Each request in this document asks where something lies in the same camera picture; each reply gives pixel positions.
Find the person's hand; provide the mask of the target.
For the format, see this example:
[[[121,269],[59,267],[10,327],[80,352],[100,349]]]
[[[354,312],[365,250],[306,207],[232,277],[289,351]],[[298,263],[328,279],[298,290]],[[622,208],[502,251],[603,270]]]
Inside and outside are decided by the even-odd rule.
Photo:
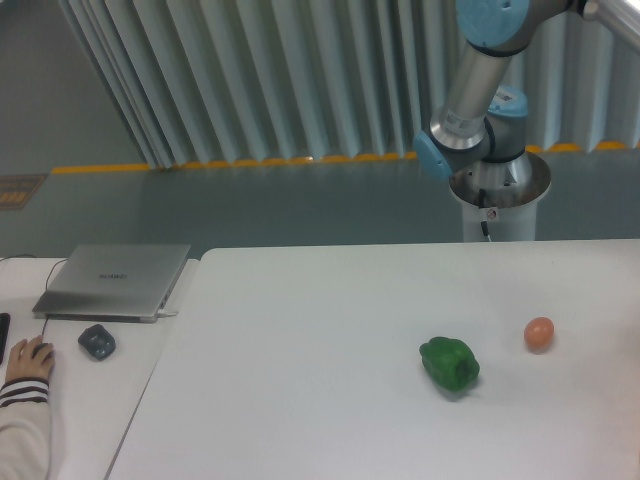
[[[6,383],[25,379],[49,380],[55,364],[54,355],[44,360],[47,351],[43,349],[35,359],[31,358],[34,346],[40,343],[46,343],[42,335],[31,340],[23,339],[11,348],[5,375]]]

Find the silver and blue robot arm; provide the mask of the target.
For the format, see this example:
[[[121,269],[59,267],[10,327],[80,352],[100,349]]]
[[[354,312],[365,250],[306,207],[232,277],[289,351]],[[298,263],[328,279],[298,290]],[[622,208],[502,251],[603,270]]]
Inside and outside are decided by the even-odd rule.
[[[467,45],[444,106],[414,137],[426,172],[449,179],[477,161],[508,163],[524,154],[527,108],[490,110],[511,58],[525,50],[547,20],[574,12],[597,21],[639,48],[637,1],[457,1],[456,19]]]

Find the white striped sleeve forearm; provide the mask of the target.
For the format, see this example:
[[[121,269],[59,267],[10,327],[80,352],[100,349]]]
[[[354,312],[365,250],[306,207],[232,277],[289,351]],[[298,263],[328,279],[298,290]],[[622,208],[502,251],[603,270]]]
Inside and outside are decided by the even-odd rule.
[[[1,478],[46,479],[51,457],[49,383],[36,378],[1,389]]]

